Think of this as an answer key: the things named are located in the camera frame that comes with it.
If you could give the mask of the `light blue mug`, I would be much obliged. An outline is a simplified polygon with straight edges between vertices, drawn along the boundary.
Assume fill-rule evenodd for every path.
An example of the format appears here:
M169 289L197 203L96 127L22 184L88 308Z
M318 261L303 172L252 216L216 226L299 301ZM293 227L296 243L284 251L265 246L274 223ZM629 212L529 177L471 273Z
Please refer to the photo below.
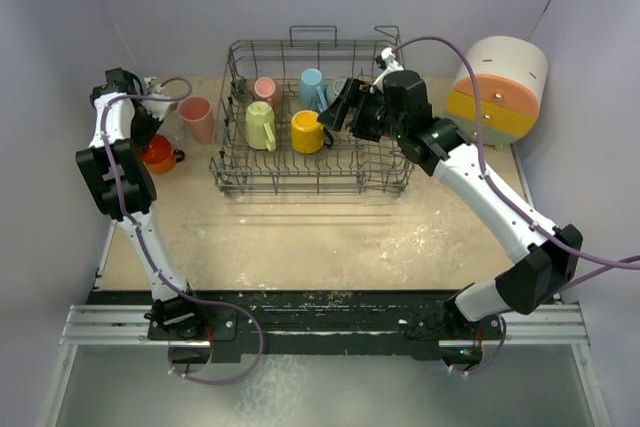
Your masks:
M304 109L322 113L328 108L325 79L318 69L308 68L301 74L298 98Z

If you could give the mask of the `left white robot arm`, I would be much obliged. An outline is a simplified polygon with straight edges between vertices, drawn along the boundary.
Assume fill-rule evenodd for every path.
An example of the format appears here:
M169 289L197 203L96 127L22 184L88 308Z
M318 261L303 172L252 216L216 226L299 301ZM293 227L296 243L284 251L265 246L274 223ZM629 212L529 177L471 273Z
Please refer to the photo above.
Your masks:
M75 162L98 210L126 232L151 286L152 307L145 318L167 334L194 339L206 316L193 301L193 291L178 272L154 215L157 192L142 160L142 151L165 116L186 99L191 83L172 77L152 90L125 69L105 72L92 89L95 127L87 148Z

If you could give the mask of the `tall pink tumbler cup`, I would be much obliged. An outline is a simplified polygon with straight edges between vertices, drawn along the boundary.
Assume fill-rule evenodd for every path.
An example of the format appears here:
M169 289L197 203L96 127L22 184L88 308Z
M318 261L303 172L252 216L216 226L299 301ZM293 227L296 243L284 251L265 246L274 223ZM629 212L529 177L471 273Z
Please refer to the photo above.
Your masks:
M211 145L214 139L215 120L210 102L199 96L191 96L178 106L178 113L193 138L201 145Z

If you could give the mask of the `small pink mug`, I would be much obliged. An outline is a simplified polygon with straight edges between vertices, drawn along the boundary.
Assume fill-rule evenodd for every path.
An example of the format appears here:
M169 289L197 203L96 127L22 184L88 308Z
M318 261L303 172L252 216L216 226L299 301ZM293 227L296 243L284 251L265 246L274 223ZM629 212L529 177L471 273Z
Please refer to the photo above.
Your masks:
M267 102L274 110L282 105L282 87L271 77L258 78L253 86L253 95L256 100Z

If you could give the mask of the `aluminium frame rail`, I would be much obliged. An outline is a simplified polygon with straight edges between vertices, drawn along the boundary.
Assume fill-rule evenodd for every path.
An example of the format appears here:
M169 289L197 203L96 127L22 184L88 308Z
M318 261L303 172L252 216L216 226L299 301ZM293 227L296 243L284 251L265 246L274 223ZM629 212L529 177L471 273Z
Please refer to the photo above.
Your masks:
M149 322L144 319L145 306L73 305L67 315L61 343L77 346L189 346L204 347L204 340L164 340L152 338ZM572 305L543 305L523 316L509 313L506 321L507 345L588 345L590 343L581 308ZM274 331L265 333L267 340L322 341L401 340L399 331Z

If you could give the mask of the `orange mug black handle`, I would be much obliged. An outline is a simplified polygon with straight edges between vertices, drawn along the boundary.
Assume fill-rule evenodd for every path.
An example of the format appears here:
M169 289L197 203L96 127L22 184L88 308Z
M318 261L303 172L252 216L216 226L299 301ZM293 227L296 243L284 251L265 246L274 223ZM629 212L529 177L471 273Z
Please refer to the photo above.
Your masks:
M186 154L172 146L163 135L156 134L141 151L141 158L147 170L152 174L165 174L176 164L185 160Z

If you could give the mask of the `round pastel drawer cabinet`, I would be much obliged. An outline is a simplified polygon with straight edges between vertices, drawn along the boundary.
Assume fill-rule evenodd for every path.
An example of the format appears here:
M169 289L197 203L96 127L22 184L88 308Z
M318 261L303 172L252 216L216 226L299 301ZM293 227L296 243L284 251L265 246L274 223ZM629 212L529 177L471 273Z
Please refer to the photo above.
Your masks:
M479 87L482 140L502 147L525 137L536 124L548 73L537 46L508 36L478 41L468 51Z

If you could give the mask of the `grey mug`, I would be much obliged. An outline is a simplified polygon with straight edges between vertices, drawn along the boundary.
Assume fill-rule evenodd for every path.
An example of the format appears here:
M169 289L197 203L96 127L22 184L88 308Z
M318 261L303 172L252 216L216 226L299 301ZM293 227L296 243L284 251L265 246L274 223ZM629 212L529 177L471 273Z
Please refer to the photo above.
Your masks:
M334 79L327 87L326 87L326 100L327 100L327 105L331 106L336 99L338 98L338 96L340 95L340 93L342 92L345 84L346 84L347 78L346 77L340 77L337 79Z

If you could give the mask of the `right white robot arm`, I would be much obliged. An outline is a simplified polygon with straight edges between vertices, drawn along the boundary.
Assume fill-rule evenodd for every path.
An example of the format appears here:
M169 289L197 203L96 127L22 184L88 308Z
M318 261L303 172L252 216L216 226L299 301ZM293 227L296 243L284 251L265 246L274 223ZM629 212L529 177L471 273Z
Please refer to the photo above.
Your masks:
M333 131L348 128L359 139L396 141L406 159L467 204L512 261L510 269L448 300L444 323L452 336L469 337L494 314L529 314L573 279L580 231L557 227L495 171L482 168L469 136L454 121L433 115L416 72L390 73L380 88L350 78L318 120Z

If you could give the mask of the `light green faceted mug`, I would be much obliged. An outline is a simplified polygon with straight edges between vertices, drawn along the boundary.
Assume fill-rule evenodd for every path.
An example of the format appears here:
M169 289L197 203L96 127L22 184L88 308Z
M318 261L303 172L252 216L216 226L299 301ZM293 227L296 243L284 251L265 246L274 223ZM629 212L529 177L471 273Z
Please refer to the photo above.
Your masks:
M265 101L254 101L246 109L245 137L248 145L256 150L276 150L275 114Z

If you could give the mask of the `yellow mug black handle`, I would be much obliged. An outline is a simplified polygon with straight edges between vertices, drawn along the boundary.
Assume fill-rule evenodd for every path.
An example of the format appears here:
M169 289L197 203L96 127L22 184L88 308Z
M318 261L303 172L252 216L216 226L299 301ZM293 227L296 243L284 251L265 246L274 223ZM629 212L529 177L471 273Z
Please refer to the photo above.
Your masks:
M290 139L293 149L301 154L314 154L334 145L333 136L318 121L318 113L312 110L301 110L293 115Z

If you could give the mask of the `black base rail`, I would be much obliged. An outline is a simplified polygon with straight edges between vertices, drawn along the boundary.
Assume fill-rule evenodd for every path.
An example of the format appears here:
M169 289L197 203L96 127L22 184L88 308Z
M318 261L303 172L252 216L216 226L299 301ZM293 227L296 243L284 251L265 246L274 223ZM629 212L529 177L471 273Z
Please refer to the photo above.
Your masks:
M201 361L245 355L406 356L471 364L482 347L515 328L501 317L457 320L450 290L201 291L200 303L161 305L144 291L93 292L87 309L109 325L138 324L142 338L191 347Z

